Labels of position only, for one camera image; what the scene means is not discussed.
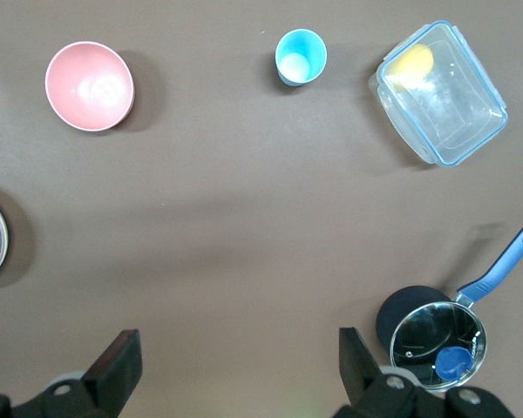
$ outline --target blue handle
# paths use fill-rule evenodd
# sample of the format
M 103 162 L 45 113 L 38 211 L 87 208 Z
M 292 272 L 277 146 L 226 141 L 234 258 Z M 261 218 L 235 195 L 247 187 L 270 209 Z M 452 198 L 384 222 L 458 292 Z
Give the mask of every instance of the blue handle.
M 457 291 L 472 302 L 478 302 L 504 281 L 523 257 L 523 229 L 507 246 L 490 269 L 480 279 L 472 281 Z

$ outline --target yellow lemon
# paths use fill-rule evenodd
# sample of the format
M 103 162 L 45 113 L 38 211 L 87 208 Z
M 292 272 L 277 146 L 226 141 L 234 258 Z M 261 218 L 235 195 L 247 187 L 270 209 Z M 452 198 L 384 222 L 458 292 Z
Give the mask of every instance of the yellow lemon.
M 388 66 L 385 76 L 399 89 L 415 89 L 430 74 L 433 66 L 431 49 L 415 44 Z

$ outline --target plastic container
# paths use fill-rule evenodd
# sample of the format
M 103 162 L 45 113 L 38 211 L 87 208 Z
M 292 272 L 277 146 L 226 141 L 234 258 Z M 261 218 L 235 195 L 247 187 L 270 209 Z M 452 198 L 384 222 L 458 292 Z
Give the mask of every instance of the plastic container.
M 506 104 L 456 26 L 427 24 L 370 79 L 390 121 L 422 160 L 458 165 L 507 123 Z

